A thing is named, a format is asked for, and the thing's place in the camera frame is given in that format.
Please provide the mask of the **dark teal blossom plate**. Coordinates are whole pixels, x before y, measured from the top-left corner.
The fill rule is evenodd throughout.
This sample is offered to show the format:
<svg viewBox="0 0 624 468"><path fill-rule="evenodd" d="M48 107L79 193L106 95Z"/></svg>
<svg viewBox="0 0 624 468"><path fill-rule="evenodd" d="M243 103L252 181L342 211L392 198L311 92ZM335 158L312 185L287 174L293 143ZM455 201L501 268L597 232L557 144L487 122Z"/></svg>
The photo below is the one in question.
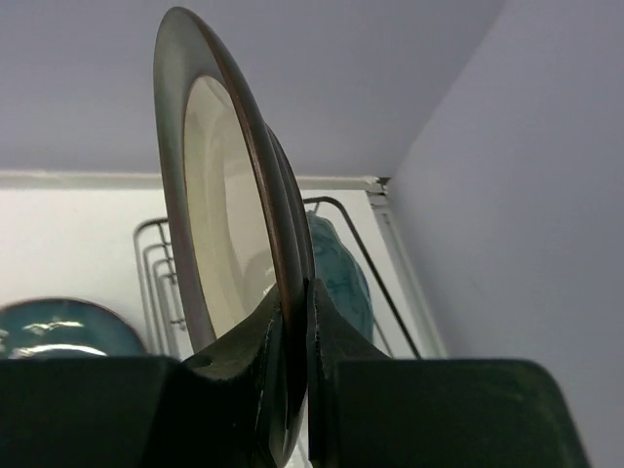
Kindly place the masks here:
<svg viewBox="0 0 624 468"><path fill-rule="evenodd" d="M135 357L148 353L113 311L80 299L28 299L1 308L3 359Z"/></svg>

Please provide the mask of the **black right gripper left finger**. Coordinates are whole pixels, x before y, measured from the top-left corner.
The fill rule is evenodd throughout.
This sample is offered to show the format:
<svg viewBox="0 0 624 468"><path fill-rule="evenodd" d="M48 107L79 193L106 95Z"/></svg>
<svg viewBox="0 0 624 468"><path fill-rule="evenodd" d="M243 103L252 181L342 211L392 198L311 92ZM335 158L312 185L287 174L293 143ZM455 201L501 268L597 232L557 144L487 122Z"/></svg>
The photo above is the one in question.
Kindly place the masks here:
<svg viewBox="0 0 624 468"><path fill-rule="evenodd" d="M191 358L1 365L5 467L279 467L282 317L275 294Z"/></svg>

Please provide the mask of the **grey rimmed cream plate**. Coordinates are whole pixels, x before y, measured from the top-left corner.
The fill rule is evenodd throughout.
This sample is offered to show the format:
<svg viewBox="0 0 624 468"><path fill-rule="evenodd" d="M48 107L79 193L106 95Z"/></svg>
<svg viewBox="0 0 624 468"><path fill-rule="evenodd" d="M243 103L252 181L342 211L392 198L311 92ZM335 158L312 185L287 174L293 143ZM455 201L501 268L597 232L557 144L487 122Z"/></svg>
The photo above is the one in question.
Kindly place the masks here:
<svg viewBox="0 0 624 468"><path fill-rule="evenodd" d="M184 318L204 378L209 459L282 467L307 390L314 275L290 164L238 64L183 7L159 26L153 85L161 173Z"/></svg>

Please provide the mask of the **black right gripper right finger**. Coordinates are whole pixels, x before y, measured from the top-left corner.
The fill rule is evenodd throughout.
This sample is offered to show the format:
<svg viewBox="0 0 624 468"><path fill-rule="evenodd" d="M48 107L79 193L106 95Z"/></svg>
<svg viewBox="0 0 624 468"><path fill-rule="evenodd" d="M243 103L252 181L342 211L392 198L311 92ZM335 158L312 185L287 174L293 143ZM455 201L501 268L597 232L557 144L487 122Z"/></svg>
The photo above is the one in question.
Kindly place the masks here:
<svg viewBox="0 0 624 468"><path fill-rule="evenodd" d="M308 444L316 467L585 467L565 397L527 360L398 360L307 300Z"/></svg>

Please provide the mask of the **teal scalloped beaded plate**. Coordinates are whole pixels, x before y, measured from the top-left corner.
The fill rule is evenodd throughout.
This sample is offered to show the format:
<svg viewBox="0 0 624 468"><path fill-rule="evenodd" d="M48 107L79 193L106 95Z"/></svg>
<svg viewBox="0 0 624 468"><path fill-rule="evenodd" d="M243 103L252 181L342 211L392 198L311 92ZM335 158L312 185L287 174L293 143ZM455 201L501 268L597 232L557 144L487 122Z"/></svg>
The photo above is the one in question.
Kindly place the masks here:
<svg viewBox="0 0 624 468"><path fill-rule="evenodd" d="M371 295L362 268L327 218L311 211L306 216L317 277L325 283L340 315L367 341L373 342Z"/></svg>

